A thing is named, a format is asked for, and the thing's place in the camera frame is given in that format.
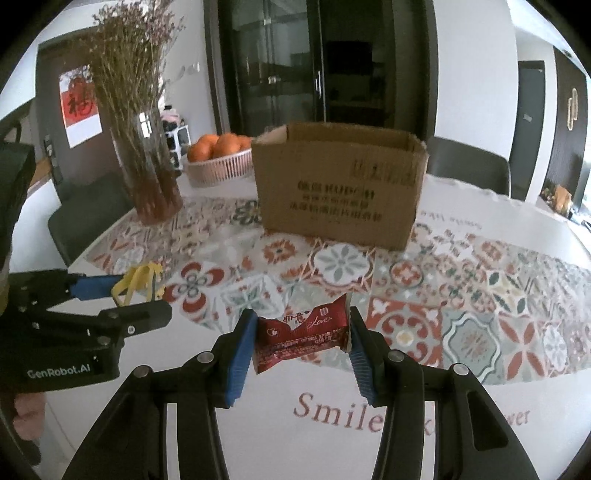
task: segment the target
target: red wrapper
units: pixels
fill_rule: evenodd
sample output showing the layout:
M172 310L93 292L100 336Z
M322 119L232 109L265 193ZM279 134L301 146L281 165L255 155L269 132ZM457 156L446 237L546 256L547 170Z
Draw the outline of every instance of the red wrapper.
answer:
M298 358L334 346L350 351L349 299L343 295L307 312L282 319L259 317L254 364L256 373L282 360Z

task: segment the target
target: human hand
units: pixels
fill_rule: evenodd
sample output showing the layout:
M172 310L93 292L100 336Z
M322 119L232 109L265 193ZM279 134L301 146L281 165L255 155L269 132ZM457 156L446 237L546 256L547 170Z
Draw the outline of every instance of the human hand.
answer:
M45 401L44 393L19 393L15 397L17 416L12 425L23 440L37 440L43 434Z

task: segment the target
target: patterned tablecloth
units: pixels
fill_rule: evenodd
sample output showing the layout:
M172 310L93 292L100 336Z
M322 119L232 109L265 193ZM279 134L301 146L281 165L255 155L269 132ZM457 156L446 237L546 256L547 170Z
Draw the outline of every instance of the patterned tablecloth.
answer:
M591 367L591 271L419 215L404 252L264 231L256 200L186 199L171 221L133 210L86 259L106 273L164 267L175 314L220 333L244 308L278 317L353 293L392 348L441 368L462 362L484 384ZM338 349L301 359L351 370Z

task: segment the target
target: yellow object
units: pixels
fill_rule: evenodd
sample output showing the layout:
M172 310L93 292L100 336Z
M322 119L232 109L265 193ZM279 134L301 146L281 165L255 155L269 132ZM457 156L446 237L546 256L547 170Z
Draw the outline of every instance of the yellow object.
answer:
M147 265L138 265L131 267L123 279L119 280L111 289L113 300L119 307L129 305L131 297L135 291L146 289L146 301L159 300L164 295L164 286L160 287L156 292L154 286L160 281L162 276L162 265L150 262ZM121 301L119 296L127 290L125 299Z

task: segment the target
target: gray chair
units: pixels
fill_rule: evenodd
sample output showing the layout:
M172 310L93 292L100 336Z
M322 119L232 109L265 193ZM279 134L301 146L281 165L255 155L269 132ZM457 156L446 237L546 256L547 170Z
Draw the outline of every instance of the gray chair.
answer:
M503 157L447 138L427 141L427 173L456 179L511 197L511 172Z
M115 173L76 187L47 222L66 265L72 265L96 238L132 208L123 181Z

